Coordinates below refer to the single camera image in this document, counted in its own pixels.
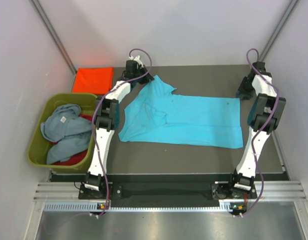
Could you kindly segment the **cyan t shirt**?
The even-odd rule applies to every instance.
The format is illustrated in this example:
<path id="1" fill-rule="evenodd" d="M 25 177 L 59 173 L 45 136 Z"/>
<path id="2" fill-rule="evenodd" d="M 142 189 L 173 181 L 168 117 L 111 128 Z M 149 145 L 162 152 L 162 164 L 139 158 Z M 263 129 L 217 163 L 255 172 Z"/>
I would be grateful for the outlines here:
<path id="1" fill-rule="evenodd" d="M 121 142 L 243 147 L 240 100 L 174 94 L 155 76 L 125 108 Z"/>

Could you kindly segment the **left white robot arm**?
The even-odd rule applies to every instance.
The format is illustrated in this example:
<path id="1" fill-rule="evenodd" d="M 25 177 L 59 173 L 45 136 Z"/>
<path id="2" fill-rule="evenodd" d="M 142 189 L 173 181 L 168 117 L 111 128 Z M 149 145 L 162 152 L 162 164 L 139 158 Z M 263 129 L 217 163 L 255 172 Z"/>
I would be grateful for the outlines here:
<path id="1" fill-rule="evenodd" d="M 86 174 L 84 187 L 96 198 L 109 199 L 109 180 L 106 164 L 110 143 L 120 121 L 120 102 L 136 84 L 147 84 L 154 78 L 149 74 L 140 56 L 129 57 L 125 70 L 115 85 L 98 100 L 92 118 L 92 137 L 95 142 L 91 164 Z"/>

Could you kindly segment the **aluminium frame rail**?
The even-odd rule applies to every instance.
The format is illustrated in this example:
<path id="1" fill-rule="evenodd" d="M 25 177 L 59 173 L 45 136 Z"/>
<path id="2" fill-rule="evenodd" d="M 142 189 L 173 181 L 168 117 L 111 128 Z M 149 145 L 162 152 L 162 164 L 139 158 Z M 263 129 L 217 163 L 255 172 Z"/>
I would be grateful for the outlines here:
<path id="1" fill-rule="evenodd" d="M 274 147 L 271 149 L 276 152 L 282 171 L 287 172 L 285 155 L 276 131 L 283 115 L 286 99 L 273 84 L 270 73 L 259 71 L 255 67 L 252 67 L 252 71 L 254 73 L 252 86 L 255 89 L 256 99 L 248 116 L 250 142 L 246 145 L 246 151 L 251 156 L 247 156 L 246 159 L 251 159 L 253 172 L 260 171 L 259 161 L 265 159 L 263 155 L 272 156 L 271 153 L 266 153 L 267 141 L 272 138 Z"/>

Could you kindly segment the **folded orange t shirt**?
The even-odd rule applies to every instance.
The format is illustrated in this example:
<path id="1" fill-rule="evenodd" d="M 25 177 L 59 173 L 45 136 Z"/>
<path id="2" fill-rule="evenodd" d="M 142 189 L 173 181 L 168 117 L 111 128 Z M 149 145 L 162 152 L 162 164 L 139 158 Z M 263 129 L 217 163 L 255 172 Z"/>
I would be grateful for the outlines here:
<path id="1" fill-rule="evenodd" d="M 112 88 L 113 67 L 78 68 L 73 93 L 104 95 Z"/>

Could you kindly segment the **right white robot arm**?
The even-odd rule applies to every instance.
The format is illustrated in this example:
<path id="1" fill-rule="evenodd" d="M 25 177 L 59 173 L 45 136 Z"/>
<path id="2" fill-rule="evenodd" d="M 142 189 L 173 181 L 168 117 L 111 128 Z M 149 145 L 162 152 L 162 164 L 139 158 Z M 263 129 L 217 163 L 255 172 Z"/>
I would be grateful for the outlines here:
<path id="1" fill-rule="evenodd" d="M 242 80 L 236 96 L 250 100 L 256 96 L 247 118 L 248 140 L 241 161 L 234 170 L 227 192 L 233 198 L 252 192 L 258 160 L 263 146 L 271 133 L 277 129 L 286 105 L 272 84 L 272 75 L 266 71 L 264 62 L 254 62 L 250 73 Z"/>

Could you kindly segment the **olive green plastic bin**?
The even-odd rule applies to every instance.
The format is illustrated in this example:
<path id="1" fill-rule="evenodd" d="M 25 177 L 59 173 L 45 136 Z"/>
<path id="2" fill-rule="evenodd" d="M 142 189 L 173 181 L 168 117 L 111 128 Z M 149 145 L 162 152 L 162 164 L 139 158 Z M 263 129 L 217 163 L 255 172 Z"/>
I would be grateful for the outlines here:
<path id="1" fill-rule="evenodd" d="M 46 121 L 49 116 L 52 115 L 57 107 L 65 104 L 77 104 L 81 107 L 82 114 L 92 116 L 96 108 L 96 99 L 97 96 L 92 93 L 74 92 L 59 93 L 50 97 L 46 101 L 45 106 L 42 108 L 42 113 L 29 144 L 27 152 L 29 163 L 36 167 L 50 169 L 58 174 L 87 173 L 93 158 L 95 147 L 94 139 L 90 139 L 86 156 L 79 163 L 74 165 L 47 164 L 47 154 L 52 147 L 52 143 L 43 137 L 40 125 L 42 122 Z"/>

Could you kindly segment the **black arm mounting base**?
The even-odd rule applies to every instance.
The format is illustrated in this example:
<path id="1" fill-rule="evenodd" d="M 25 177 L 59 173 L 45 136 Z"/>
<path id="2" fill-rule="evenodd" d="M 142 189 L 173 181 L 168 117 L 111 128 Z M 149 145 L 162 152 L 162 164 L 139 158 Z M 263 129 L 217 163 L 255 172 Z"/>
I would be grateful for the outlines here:
<path id="1" fill-rule="evenodd" d="M 80 183 L 82 200 L 104 199 L 106 191 L 117 204 L 122 200 L 134 198 L 139 205 L 142 197 L 152 196 L 161 206 L 172 205 L 176 197 L 190 197 L 200 204 L 204 199 L 224 199 L 231 197 L 233 175 L 215 174 L 110 174 L 97 179 L 100 192 L 88 190 L 83 186 L 90 181 L 86 174 L 52 174 L 51 182 Z"/>

